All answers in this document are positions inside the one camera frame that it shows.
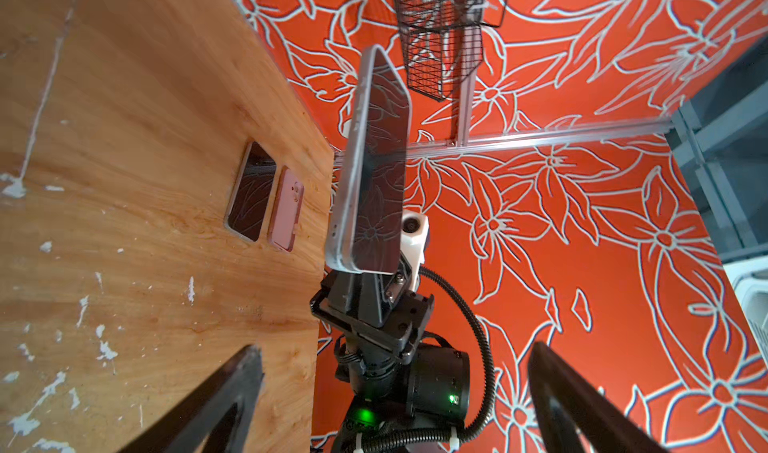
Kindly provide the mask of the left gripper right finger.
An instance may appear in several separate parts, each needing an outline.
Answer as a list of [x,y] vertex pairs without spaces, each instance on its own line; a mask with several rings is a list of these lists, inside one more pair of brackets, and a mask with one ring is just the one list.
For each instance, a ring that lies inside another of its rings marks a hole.
[[537,342],[528,380],[538,429],[548,452],[663,452],[547,344]]

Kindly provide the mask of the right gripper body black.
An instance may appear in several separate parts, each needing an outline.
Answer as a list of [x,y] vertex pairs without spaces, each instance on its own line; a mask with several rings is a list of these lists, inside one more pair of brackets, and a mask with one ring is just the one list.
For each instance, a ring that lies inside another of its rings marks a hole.
[[408,288],[410,274],[333,271],[310,300],[314,317],[361,347],[398,363],[413,361],[435,299]]

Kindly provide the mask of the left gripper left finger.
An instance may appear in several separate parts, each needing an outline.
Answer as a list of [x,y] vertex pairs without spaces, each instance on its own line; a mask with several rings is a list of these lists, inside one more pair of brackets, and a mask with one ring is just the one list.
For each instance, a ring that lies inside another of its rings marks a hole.
[[264,379],[261,349],[247,345],[123,452],[242,452]]

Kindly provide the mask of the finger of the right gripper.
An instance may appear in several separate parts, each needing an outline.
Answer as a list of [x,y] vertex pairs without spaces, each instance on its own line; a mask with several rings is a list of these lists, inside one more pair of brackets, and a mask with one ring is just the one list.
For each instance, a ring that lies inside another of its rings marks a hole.
[[399,293],[399,274],[342,273],[341,310],[373,327],[382,327]]

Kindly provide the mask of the black smartphone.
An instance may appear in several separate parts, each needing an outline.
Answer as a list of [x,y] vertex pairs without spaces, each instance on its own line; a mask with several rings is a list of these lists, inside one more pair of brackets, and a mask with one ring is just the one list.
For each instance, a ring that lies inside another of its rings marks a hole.
[[400,255],[412,100],[378,44],[363,52],[353,100],[325,262],[340,272],[391,274]]

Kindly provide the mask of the pink phone case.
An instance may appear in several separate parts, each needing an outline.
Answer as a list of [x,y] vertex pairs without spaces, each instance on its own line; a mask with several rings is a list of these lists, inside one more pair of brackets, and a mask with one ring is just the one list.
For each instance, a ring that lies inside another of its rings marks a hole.
[[292,252],[296,238],[305,187],[299,177],[284,167],[268,230],[269,243],[285,252]]

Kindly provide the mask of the phone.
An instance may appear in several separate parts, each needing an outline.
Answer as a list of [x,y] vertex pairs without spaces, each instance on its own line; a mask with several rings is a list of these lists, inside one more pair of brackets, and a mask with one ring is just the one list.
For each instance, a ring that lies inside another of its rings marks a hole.
[[234,234],[259,239],[276,171],[277,163],[257,142],[246,147],[225,217]]

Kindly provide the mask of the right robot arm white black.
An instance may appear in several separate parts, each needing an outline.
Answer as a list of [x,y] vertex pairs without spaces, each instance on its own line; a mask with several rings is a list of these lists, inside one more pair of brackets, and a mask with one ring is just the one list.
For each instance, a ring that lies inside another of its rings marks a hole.
[[441,275],[428,268],[418,275],[451,298],[473,332],[483,368],[480,409],[466,419],[470,357],[428,331],[435,299],[407,287],[416,276],[407,265],[392,275],[331,271],[310,310],[340,332],[333,346],[335,376],[353,391],[334,452],[413,452],[440,443],[458,450],[492,419],[495,366],[481,322]]

